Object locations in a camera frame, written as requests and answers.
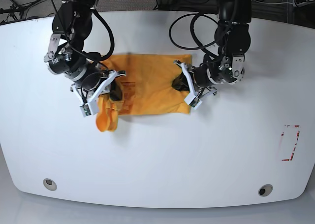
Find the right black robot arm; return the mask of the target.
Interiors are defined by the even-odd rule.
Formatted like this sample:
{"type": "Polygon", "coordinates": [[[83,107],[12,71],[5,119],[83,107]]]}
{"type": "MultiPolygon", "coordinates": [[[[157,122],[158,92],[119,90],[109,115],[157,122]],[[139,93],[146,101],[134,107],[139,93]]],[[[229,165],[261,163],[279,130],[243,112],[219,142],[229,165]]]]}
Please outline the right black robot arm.
{"type": "Polygon", "coordinates": [[[63,74],[72,81],[71,92],[87,104],[100,95],[108,94],[113,101],[123,99],[123,91],[115,79],[124,76],[124,71],[108,69],[104,61],[112,56],[115,41],[112,30],[96,10],[99,0],[62,0],[52,23],[48,51],[44,57],[49,71],[54,75],[63,74]],[[95,16],[109,34],[108,53],[85,52],[84,42],[93,27],[95,16]]]}

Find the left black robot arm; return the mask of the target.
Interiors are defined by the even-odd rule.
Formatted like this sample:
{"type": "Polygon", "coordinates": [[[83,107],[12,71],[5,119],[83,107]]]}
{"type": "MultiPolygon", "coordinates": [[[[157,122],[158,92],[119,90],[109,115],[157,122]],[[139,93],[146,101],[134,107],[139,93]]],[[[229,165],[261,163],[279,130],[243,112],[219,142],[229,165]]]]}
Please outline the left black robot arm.
{"type": "Polygon", "coordinates": [[[202,44],[197,38],[194,25],[199,17],[206,14],[192,14],[190,34],[197,44],[195,50],[204,52],[203,62],[193,66],[175,60],[181,74],[173,80],[172,87],[185,91],[185,103],[196,109],[206,94],[216,95],[218,84],[235,84],[245,74],[245,53],[251,44],[249,23],[252,20],[252,0],[217,0],[219,19],[214,41],[202,44]]]}

